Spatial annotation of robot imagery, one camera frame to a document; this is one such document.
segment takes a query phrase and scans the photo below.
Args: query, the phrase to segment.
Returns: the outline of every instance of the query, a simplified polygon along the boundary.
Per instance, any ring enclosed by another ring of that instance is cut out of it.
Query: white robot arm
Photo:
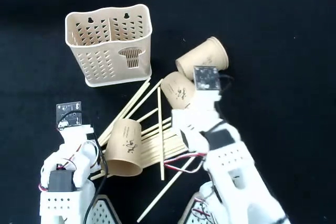
[[[188,109],[172,110],[173,127],[191,152],[206,153],[204,169],[211,182],[200,188],[217,224],[289,224],[269,193],[236,128],[220,119],[218,71],[195,67],[195,96]]]
[[[90,173],[100,169],[99,149],[91,139],[91,125],[69,125],[59,132],[64,138],[59,150],[44,161],[39,189],[41,224],[82,224],[95,196]]]

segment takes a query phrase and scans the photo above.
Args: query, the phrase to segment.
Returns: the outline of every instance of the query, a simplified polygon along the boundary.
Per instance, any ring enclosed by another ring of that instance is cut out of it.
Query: basket hole
[[[128,47],[119,51],[119,55],[126,56],[128,68],[139,67],[139,55],[141,53],[143,53],[143,50],[140,47]]]

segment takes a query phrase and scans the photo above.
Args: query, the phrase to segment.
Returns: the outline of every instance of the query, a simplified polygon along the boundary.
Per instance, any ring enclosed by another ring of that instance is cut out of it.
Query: black cloth
[[[235,78],[220,107],[270,191],[292,223],[336,223],[334,0],[0,0],[2,223],[39,222],[40,168],[62,143],[57,103],[82,101],[100,135],[141,85],[86,86],[64,41],[65,16],[138,3],[151,12],[151,82],[216,36],[230,58],[225,73]],[[153,95],[133,118],[155,106]],[[168,117],[165,99],[163,110]],[[102,194],[123,223],[135,223],[173,175],[162,182],[154,165],[137,177],[109,178]],[[182,175],[143,223],[176,223],[206,181],[204,171]]]

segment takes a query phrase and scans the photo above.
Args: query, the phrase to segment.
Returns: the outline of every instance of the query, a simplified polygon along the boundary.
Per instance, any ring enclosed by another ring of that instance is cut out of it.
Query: paper cup
[[[115,122],[107,143],[105,159],[109,174],[130,177],[142,172],[141,125],[132,119]]]
[[[185,109],[195,93],[195,85],[179,72],[168,74],[161,82],[161,90],[173,109]]]
[[[176,60],[178,71],[189,80],[194,79],[194,66],[213,66],[218,70],[227,69],[229,60],[222,44],[215,37],[187,52]]]

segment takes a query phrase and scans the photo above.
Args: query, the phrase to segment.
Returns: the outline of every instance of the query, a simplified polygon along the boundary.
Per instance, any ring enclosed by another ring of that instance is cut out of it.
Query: beige plastic basket
[[[90,87],[141,81],[151,74],[152,24],[145,5],[73,12],[66,44]]]

